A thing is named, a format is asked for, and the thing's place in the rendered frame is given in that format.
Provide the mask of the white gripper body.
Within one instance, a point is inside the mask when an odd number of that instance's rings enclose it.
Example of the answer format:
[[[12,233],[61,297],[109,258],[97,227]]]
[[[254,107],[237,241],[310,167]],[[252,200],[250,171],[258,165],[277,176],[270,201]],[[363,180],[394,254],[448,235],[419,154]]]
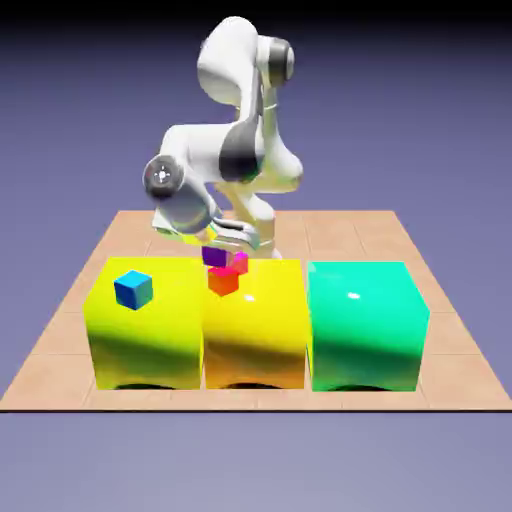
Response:
[[[206,216],[198,220],[171,219],[155,215],[152,227],[172,240],[228,251],[255,251],[260,245],[257,230],[248,223]]]

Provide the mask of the small purple cube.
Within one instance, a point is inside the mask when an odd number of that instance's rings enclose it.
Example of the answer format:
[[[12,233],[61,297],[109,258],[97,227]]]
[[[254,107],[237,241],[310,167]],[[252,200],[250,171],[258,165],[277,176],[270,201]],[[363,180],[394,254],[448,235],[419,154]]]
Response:
[[[229,265],[229,252],[224,249],[202,246],[201,256],[206,266],[225,268]]]

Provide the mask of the small red cube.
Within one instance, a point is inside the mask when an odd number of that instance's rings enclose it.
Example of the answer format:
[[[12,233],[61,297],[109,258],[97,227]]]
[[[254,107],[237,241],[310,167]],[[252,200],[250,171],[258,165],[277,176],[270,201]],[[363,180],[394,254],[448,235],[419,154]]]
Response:
[[[239,273],[232,267],[208,269],[208,288],[219,296],[233,293],[239,288]]]

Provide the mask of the small blue cube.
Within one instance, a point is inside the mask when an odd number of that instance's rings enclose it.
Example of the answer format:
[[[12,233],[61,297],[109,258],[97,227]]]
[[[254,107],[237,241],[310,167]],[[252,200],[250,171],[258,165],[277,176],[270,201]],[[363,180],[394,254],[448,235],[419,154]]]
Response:
[[[153,280],[148,274],[130,270],[113,282],[118,304],[138,310],[153,299]]]

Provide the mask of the large golden yellow box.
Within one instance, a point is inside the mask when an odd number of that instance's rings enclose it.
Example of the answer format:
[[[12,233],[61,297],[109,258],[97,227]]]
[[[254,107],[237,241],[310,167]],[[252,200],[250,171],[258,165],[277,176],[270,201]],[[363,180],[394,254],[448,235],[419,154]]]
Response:
[[[203,339],[209,389],[302,388],[311,327],[301,261],[251,259],[236,291],[207,289]]]

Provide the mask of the large lime yellow box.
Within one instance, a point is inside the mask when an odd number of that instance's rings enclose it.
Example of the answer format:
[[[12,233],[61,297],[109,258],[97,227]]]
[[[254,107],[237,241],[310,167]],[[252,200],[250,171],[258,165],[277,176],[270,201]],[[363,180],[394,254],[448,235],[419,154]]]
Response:
[[[116,301],[113,282],[130,270],[153,280],[153,299],[138,310]],[[109,258],[83,305],[97,388],[199,388],[204,285],[197,258]]]

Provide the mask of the large green box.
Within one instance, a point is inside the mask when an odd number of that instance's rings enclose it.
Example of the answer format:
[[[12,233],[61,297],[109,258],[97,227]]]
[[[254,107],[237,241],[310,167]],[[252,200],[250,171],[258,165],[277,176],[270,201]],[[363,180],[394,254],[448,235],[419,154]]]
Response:
[[[312,389],[412,392],[430,310],[400,261],[312,261]]]

